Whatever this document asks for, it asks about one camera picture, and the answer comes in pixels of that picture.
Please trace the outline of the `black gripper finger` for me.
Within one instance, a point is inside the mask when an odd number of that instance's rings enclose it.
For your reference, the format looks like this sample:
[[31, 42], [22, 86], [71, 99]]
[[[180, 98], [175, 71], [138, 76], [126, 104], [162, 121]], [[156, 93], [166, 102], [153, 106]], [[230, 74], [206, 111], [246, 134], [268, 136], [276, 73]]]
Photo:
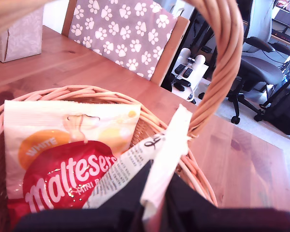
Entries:
[[218, 209], [174, 174], [167, 188], [167, 193], [175, 203], [178, 212], [214, 213]]
[[140, 204], [140, 198], [147, 181], [147, 177], [153, 161], [148, 161], [145, 166], [137, 173], [137, 175], [118, 193], [102, 204], [98, 210], [127, 210], [136, 212], [144, 210]]

